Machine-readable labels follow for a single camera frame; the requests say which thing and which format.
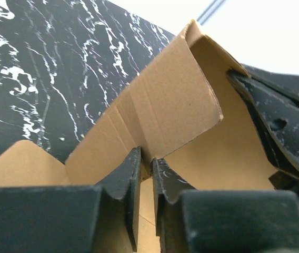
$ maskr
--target cardboard box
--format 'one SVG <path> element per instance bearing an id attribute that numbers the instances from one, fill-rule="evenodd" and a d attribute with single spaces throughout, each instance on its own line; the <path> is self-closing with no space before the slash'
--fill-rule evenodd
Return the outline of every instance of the cardboard box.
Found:
<path id="1" fill-rule="evenodd" d="M 112 103 L 65 165 L 19 141 L 0 156 L 0 187 L 95 184 L 140 145 L 147 168 L 165 157 L 198 189 L 272 189 L 268 177 L 276 170 L 226 79 L 229 69 L 249 75 L 192 20 Z M 138 252 L 160 251 L 153 205 L 149 179 L 141 185 Z"/>

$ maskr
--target box flap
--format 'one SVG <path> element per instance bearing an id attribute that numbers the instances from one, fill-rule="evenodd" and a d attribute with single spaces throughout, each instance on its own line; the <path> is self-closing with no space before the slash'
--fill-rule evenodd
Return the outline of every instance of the box flap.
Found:
<path id="1" fill-rule="evenodd" d="M 0 155 L 0 187 L 67 184 L 64 165 L 31 141 L 18 141 Z"/>
<path id="2" fill-rule="evenodd" d="M 202 46 L 195 53 L 207 59 L 204 66 L 190 50 L 198 42 Z M 213 62 L 209 53 L 220 55 L 220 61 Z M 149 164 L 152 158 L 165 157 L 219 123 L 223 116 L 211 85 L 221 85 L 216 84 L 221 79 L 209 84 L 203 73 L 217 65 L 247 75 L 192 20 L 112 103 L 70 155 L 66 170 L 71 181 L 96 183 L 139 145 Z"/>

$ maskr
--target white floor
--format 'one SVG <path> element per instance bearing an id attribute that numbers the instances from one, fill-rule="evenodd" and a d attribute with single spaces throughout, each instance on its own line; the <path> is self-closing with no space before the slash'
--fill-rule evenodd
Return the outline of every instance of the white floor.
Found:
<path id="1" fill-rule="evenodd" d="M 110 0 L 177 34 L 211 0 Z M 299 74 L 299 1 L 227 0 L 205 32 L 238 61 Z"/>

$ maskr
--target marble pattern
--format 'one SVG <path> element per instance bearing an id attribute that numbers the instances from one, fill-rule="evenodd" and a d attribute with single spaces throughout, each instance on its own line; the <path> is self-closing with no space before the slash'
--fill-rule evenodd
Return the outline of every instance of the marble pattern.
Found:
<path id="1" fill-rule="evenodd" d="M 30 139 L 64 162 L 172 38 L 104 0 L 0 0 L 0 154 Z"/>

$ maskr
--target scratched black surface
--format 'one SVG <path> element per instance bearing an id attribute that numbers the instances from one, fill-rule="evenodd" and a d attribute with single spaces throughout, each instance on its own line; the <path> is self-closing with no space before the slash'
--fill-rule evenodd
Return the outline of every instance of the scratched black surface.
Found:
<path id="1" fill-rule="evenodd" d="M 64 162 L 172 38 L 108 1 L 0 1 L 0 154 L 30 139 Z"/>

